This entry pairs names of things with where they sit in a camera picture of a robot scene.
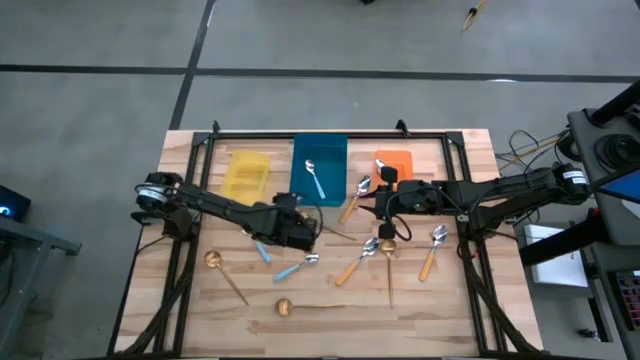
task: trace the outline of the concrete floor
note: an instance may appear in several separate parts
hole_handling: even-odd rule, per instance
[[[199,66],[639,76],[632,0],[218,0]],[[186,67],[206,0],[0,0],[0,64]],[[19,350],[47,359],[106,351],[139,227],[133,186],[153,171],[183,76],[0,73],[0,183],[33,199],[29,224],[82,242],[57,256]],[[624,83],[197,76],[181,129],[489,128],[496,151],[516,129],[544,137],[566,113]],[[543,157],[537,165],[551,163]],[[580,220],[583,208],[545,218]],[[586,299],[532,287],[545,349],[623,358],[574,330]]]

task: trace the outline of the computer screen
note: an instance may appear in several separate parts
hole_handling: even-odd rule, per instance
[[[600,185],[598,191],[640,203],[640,169],[631,171]]]

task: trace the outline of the silver spoon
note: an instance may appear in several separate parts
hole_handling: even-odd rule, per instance
[[[313,175],[313,180],[316,182],[316,187],[318,188],[318,193],[320,194],[320,199],[325,199],[326,196],[324,195],[324,191],[322,191],[322,186],[320,186],[320,182],[318,181],[318,177],[316,177],[316,173],[315,173],[316,165],[313,163],[313,161],[307,159],[304,162],[304,167],[307,169],[308,172],[311,173],[311,175]]]
[[[442,244],[447,239],[448,233],[449,230],[447,230],[447,227],[444,225],[439,225],[435,230],[433,230],[433,247],[429,252],[429,256],[427,256],[427,261],[425,261],[422,266],[422,271],[420,271],[420,281],[425,281],[427,279],[427,275],[429,275],[429,270],[431,269],[431,264],[436,256],[436,249],[438,248],[438,245]]]
[[[292,267],[278,273],[276,276],[273,277],[273,281],[280,281],[286,278],[287,276],[291,275],[291,273],[293,273],[294,271],[300,269],[302,266],[317,263],[318,260],[320,260],[320,255],[309,254],[304,258],[304,261],[301,262],[300,264],[293,265]]]
[[[347,270],[345,270],[342,273],[342,275],[338,276],[338,278],[336,279],[336,285],[342,286],[342,284],[344,284],[344,282],[347,281],[351,273],[353,273],[353,270],[355,270],[358,267],[358,264],[360,264],[360,261],[362,261],[362,259],[364,259],[367,256],[375,255],[379,246],[380,246],[380,239],[376,237],[372,237],[369,240],[367,240],[364,243],[364,246],[362,247],[362,255],[360,255],[360,257],[357,258],[356,261],[352,262],[351,265],[349,265],[349,267],[347,268]]]
[[[351,199],[349,206],[344,210],[344,213],[340,217],[340,224],[344,224],[347,222],[349,215],[353,211],[353,208],[356,206],[358,202],[358,198],[369,191],[369,187],[371,186],[371,176],[365,175],[362,180],[358,183],[358,189],[356,190],[356,195]]]

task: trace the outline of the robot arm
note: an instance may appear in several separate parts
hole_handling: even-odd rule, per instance
[[[582,171],[570,164],[555,163],[528,174],[508,176],[491,181],[407,180],[393,183],[397,172],[385,167],[381,177],[387,185],[366,197],[375,197],[375,206],[362,208],[371,211],[385,223],[380,226],[379,237],[393,238],[397,234],[391,219],[398,214],[452,215],[467,223],[467,234],[485,235],[495,230],[502,221],[522,216],[550,203],[578,205],[589,196],[589,186]],[[492,206],[480,203],[506,199]]]
[[[238,224],[254,240],[310,252],[318,236],[318,222],[296,211],[295,194],[278,194],[274,205],[240,204],[223,196],[184,184],[174,173],[151,173],[136,187],[136,203],[144,211],[165,221],[165,233],[189,236],[193,215],[200,211]]]

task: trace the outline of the wooden handle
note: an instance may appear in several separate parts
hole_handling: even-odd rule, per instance
[[[347,219],[349,218],[349,215],[351,215],[351,212],[353,211],[353,208],[356,206],[357,202],[358,202],[358,197],[354,196],[353,199],[351,199],[349,206],[347,206],[347,208],[344,209],[344,212],[340,217],[340,224],[344,224],[347,222]]]
[[[427,279],[427,275],[429,275],[429,270],[431,269],[431,264],[433,264],[433,259],[436,257],[436,248],[434,247],[429,252],[429,256],[427,256],[427,261],[424,262],[424,266],[422,266],[422,271],[420,271],[420,281],[425,281]]]
[[[352,262],[351,265],[349,265],[349,267],[347,268],[347,270],[345,270],[342,273],[342,275],[338,276],[338,278],[336,279],[336,285],[342,286],[342,284],[344,284],[344,282],[347,281],[347,279],[349,278],[353,270],[355,270],[358,267],[358,264],[360,264],[360,258]]]

